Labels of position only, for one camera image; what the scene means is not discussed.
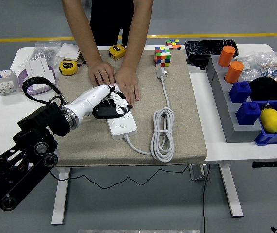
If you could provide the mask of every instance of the table leg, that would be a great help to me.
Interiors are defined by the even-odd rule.
[[[227,198],[232,217],[243,217],[239,197],[237,196],[233,177],[230,170],[230,164],[219,164],[222,180],[227,193]]]
[[[69,178],[70,168],[57,168],[59,171],[59,179],[64,180]],[[61,225],[63,224],[64,219],[64,211],[66,204],[66,196],[67,196],[67,187],[68,180],[66,181],[58,181],[56,195],[55,195],[55,203],[53,209],[52,216],[52,225]]]

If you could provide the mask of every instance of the plug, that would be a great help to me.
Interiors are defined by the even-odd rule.
[[[161,76],[162,77],[167,76],[167,71],[165,71],[165,69],[162,67],[158,68],[158,70],[157,70],[157,77],[160,78]]]

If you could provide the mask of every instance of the yellow lemon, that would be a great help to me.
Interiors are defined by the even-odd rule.
[[[261,111],[260,120],[267,132],[277,133],[277,111],[275,109],[263,109]]]

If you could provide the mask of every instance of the yellow tape measure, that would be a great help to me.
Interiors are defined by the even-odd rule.
[[[123,57],[125,54],[125,47],[122,45],[112,45],[109,48],[109,56],[113,59],[118,60],[119,58]]]
[[[60,63],[60,73],[63,75],[73,75],[78,71],[78,64],[74,61],[63,61]]]

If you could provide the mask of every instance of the gray floor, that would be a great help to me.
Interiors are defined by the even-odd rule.
[[[272,0],[155,0],[149,35],[277,33],[277,2]],[[71,37],[59,0],[0,0],[0,39]],[[265,43],[277,51],[277,37],[230,37],[237,44]],[[193,38],[181,38],[183,43]],[[147,44],[163,44],[149,39]],[[35,42],[0,43],[0,70],[8,69],[21,47]],[[79,168],[101,186],[127,176],[143,183],[158,168],[182,171],[185,166]],[[271,232],[277,228],[277,168],[233,164],[232,175],[244,217],[231,218],[217,165],[206,186],[206,232]],[[57,181],[50,175],[11,212],[0,210],[0,232],[74,233],[79,229],[200,229],[203,232],[204,182],[182,174],[159,172],[144,186],[126,181],[102,190],[84,178],[71,180],[62,226],[51,226]]]

